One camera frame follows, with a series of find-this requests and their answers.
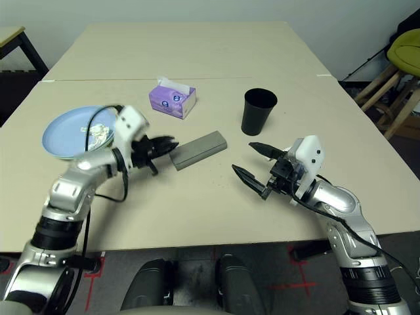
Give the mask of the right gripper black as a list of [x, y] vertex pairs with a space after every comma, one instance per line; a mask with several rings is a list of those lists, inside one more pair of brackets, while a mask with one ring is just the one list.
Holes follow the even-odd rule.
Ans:
[[267, 184], [259, 182], [253, 174], [242, 167], [232, 164], [232, 169], [240, 180], [256, 192], [263, 200], [266, 200], [271, 192], [292, 196], [296, 193], [304, 175], [304, 169], [298, 165], [295, 169], [292, 163], [286, 158], [285, 151], [277, 149], [271, 145], [260, 142], [250, 142], [250, 147], [267, 158], [277, 158], [274, 166], [270, 170], [271, 177]]

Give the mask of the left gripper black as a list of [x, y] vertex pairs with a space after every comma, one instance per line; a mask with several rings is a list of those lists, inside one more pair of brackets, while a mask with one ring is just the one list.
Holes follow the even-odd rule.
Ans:
[[148, 167], [153, 176], [158, 174], [158, 169], [152, 162], [154, 158], [159, 158], [173, 151], [179, 142], [173, 136], [158, 136], [155, 138], [148, 138], [143, 136], [138, 141], [132, 141], [131, 161], [133, 167], [141, 169]]

